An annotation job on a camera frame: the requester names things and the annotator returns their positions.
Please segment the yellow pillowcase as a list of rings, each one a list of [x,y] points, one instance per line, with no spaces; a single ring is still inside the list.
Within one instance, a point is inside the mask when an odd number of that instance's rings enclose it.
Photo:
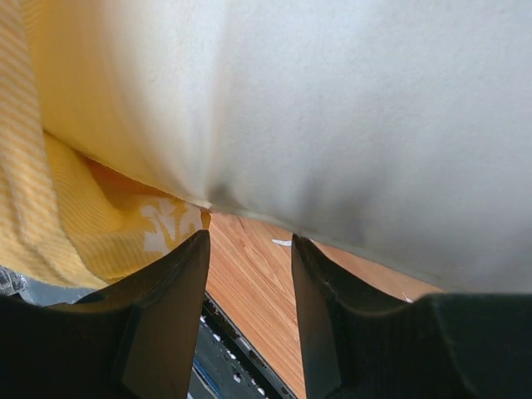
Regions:
[[[44,283],[102,288],[207,229],[210,215],[43,129],[30,56],[40,6],[1,4],[1,263]]]

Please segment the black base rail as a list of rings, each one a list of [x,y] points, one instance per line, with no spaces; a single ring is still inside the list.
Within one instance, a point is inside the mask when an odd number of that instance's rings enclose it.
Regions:
[[[206,293],[187,397],[295,399],[297,396]]]

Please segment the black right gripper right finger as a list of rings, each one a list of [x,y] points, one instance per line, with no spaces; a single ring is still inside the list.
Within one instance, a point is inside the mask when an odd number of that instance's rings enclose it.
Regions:
[[[527,294],[388,295],[292,239],[310,398],[528,398]]]

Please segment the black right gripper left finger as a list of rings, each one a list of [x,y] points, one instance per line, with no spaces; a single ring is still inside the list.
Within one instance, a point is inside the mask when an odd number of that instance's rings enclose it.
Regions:
[[[2,397],[186,397],[209,247],[202,230],[73,304],[2,297]]]

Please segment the white bear print pillow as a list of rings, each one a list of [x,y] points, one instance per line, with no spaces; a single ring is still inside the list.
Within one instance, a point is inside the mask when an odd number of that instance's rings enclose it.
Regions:
[[[528,1],[24,1],[46,131],[449,291],[531,290]]]

